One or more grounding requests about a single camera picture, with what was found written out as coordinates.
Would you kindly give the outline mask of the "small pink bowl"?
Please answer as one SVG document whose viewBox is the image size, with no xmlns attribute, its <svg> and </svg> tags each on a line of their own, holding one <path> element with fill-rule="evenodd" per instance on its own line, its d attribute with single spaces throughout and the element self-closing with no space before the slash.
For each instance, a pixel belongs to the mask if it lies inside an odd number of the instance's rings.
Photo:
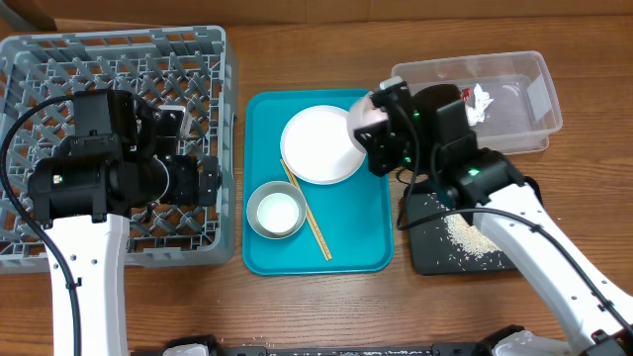
<svg viewBox="0 0 633 356">
<path fill-rule="evenodd" d="M 372 92 L 368 92 L 360 100 L 355 102 L 348 111 L 347 116 L 346 126 L 350 140 L 355 148 L 363 154 L 366 154 L 367 151 L 354 136 L 354 132 L 388 119 L 388 115 L 385 112 L 374 106 L 371 95 Z"/>
</svg>

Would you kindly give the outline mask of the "grey bowl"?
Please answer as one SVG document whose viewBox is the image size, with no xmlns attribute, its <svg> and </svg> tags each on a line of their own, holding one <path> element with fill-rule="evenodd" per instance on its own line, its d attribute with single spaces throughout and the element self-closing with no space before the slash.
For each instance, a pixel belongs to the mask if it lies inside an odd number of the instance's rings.
<svg viewBox="0 0 633 356">
<path fill-rule="evenodd" d="M 273 193 L 287 194 L 291 196 L 299 205 L 300 220 L 296 224 L 295 229 L 288 235 L 283 235 L 283 236 L 271 235 L 261 226 L 261 224 L 257 220 L 256 211 L 260 202 L 262 201 L 264 197 Z M 306 203 L 307 201 L 303 193 L 300 192 L 291 183 L 284 182 L 284 181 L 271 181 L 271 182 L 261 185 L 251 194 L 246 206 L 246 217 L 251 228 L 262 237 L 268 238 L 268 239 L 283 239 L 297 232 L 304 224 L 304 221 L 307 218 Z"/>
</svg>

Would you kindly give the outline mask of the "white tissue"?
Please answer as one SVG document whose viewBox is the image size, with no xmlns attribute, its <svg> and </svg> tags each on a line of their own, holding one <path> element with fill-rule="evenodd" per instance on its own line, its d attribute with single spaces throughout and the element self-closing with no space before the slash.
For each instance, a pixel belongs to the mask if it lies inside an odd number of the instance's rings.
<svg viewBox="0 0 633 356">
<path fill-rule="evenodd" d="M 481 124 L 485 121 L 486 111 L 494 99 L 480 84 L 475 85 L 472 90 L 471 97 L 473 98 L 473 103 L 471 105 L 466 105 L 466 113 L 468 124 L 471 127 L 474 127 L 475 125 Z"/>
</svg>

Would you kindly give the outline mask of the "wooden chopsticks pair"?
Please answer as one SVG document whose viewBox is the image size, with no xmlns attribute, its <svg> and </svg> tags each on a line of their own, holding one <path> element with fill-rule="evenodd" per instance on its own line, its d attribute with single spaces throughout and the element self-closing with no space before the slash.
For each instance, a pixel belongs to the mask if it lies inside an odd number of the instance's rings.
<svg viewBox="0 0 633 356">
<path fill-rule="evenodd" d="M 285 160 L 283 158 L 280 159 L 281 165 L 286 173 L 286 176 L 289 180 L 289 182 L 295 186 L 300 192 L 303 192 L 301 185 L 299 184 L 296 176 L 291 172 L 291 170 L 288 168 Z M 307 211 L 307 220 L 309 223 L 309 226 L 313 232 L 313 235 L 316 239 L 316 242 L 321 250 L 321 253 L 323 254 L 323 257 L 326 261 L 330 261 L 332 259 L 332 254 L 329 250 L 329 247 L 324 239 L 324 236 L 322 235 L 322 232 L 317 224 L 317 221 L 315 219 L 315 216 L 311 210 L 311 207 L 309 204 L 306 204 L 306 211 Z"/>
</svg>

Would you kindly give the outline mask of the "white paper cup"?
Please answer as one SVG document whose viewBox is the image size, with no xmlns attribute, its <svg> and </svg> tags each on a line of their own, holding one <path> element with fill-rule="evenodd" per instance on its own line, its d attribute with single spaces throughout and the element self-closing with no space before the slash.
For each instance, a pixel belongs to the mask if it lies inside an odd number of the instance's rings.
<svg viewBox="0 0 633 356">
<path fill-rule="evenodd" d="M 264 197 L 256 214 L 261 226 L 274 236 L 288 235 L 300 220 L 298 203 L 283 193 L 273 193 Z"/>
</svg>

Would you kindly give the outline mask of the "red snack wrapper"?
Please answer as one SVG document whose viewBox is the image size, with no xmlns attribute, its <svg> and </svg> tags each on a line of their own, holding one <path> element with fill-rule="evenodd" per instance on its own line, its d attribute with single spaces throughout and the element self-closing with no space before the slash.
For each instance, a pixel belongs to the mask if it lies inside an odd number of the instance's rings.
<svg viewBox="0 0 633 356">
<path fill-rule="evenodd" d="M 469 98 L 470 98 L 470 96 L 471 96 L 471 89 L 470 89 L 470 88 L 464 88 L 464 89 L 461 91 L 461 98 L 462 98 L 464 101 L 468 101 L 468 100 L 469 100 Z"/>
</svg>

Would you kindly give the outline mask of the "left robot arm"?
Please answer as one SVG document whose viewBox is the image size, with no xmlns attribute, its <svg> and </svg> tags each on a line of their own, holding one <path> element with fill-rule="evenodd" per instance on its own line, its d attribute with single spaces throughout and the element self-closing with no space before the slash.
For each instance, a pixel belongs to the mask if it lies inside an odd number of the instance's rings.
<svg viewBox="0 0 633 356">
<path fill-rule="evenodd" d="M 222 185 L 218 160 L 177 152 L 193 118 L 138 94 L 102 89 L 67 96 L 74 133 L 28 181 L 44 231 L 53 286 L 57 355 L 126 355 L 124 292 L 132 212 L 157 205 L 210 207 Z"/>
</svg>

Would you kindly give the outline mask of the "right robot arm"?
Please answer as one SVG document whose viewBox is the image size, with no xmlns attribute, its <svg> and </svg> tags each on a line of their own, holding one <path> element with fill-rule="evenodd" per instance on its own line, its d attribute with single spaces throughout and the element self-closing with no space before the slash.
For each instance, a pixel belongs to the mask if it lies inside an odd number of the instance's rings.
<svg viewBox="0 0 633 356">
<path fill-rule="evenodd" d="M 446 210 L 417 220 L 400 212 L 399 230 L 462 215 L 509 258 L 553 312 L 574 355 L 632 352 L 632 297 L 605 277 L 546 213 L 527 178 L 496 150 L 482 148 L 453 84 L 410 93 L 401 78 L 356 102 L 347 129 L 382 177 L 401 168 L 406 194 L 436 194 Z"/>
</svg>

